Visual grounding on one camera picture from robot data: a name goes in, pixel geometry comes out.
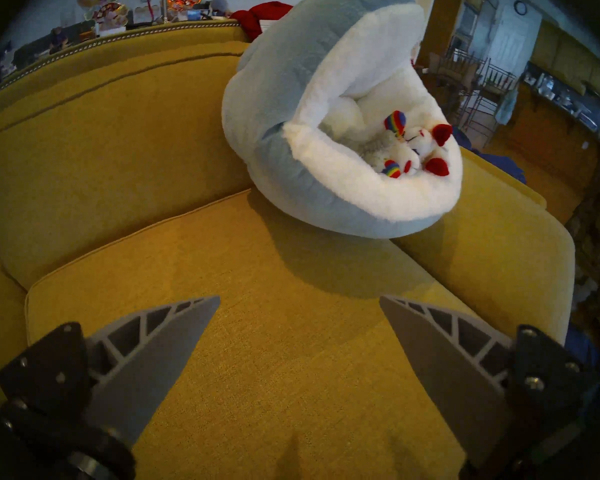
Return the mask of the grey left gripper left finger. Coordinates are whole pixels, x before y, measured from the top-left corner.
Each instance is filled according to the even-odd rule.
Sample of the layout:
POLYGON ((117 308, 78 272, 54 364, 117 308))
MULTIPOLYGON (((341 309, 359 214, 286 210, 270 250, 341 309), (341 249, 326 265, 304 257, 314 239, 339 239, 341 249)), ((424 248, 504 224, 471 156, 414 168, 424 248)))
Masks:
POLYGON ((90 337, 65 322, 0 369, 0 388, 43 416, 113 429, 134 444, 219 306, 219 296, 156 306, 90 337))

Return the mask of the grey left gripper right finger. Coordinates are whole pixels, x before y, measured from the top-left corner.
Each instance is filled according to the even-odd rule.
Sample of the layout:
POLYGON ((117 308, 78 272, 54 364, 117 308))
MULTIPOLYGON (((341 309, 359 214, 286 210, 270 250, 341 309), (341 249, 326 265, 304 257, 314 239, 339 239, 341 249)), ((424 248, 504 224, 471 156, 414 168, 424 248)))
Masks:
POLYGON ((509 337, 397 296, 380 307, 469 464, 541 464, 585 431, 600 376, 540 328, 520 324, 509 337))

